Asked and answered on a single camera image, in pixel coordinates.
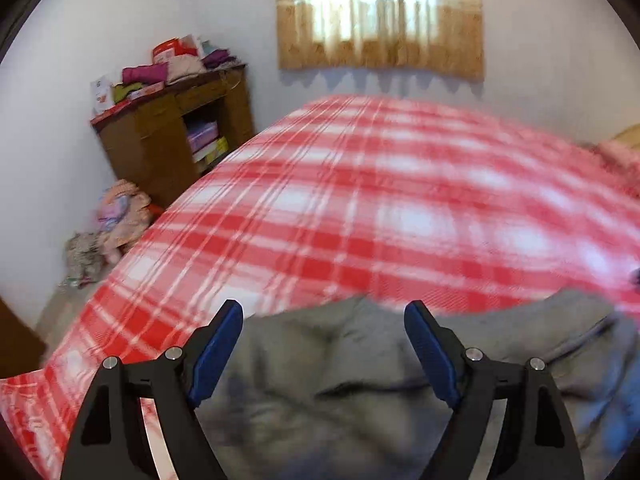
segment metal pin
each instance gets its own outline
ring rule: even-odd
[[[482,350],[479,348],[467,348],[465,351],[465,355],[472,361],[479,361],[484,357]]]
[[[539,372],[544,370],[546,367],[545,362],[538,357],[534,357],[531,361],[529,361],[529,364],[531,365],[531,368]]]
[[[118,364],[118,358],[114,356],[109,356],[104,361],[102,361],[102,366],[107,368],[107,370],[111,370],[112,368],[115,368],[117,364]]]
[[[180,348],[179,346],[172,346],[166,352],[164,352],[164,357],[166,357],[167,359],[171,359],[171,361],[179,359],[181,355],[182,348]]]

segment curtain fold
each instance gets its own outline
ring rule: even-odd
[[[277,0],[280,68],[411,67],[484,78],[481,0]]]

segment red plaid bedsheet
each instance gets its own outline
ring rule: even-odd
[[[363,292],[479,312],[577,285],[637,316],[640,205],[622,189],[593,154],[517,124],[407,100],[313,102],[180,197],[45,368],[1,381],[0,412],[57,478],[102,359],[155,358],[227,298],[247,315]],[[147,418],[157,451],[152,408]]]

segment gray cloth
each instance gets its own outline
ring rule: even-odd
[[[576,290],[438,318],[490,358],[536,356],[562,391],[587,480],[602,480],[640,428],[635,323]],[[494,403],[472,478],[484,479],[506,403]],[[438,400],[402,316],[366,298],[247,319],[196,415],[231,480],[415,480],[451,411]]]

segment floor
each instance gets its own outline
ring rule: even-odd
[[[95,289],[98,288],[100,282],[108,275],[111,268],[106,267],[102,270],[100,281],[90,283],[83,288],[74,288],[66,283],[58,286],[58,289],[44,308],[35,329],[38,336],[47,345],[47,350],[42,357],[43,361],[48,359],[60,344],[73,320],[95,292]]]

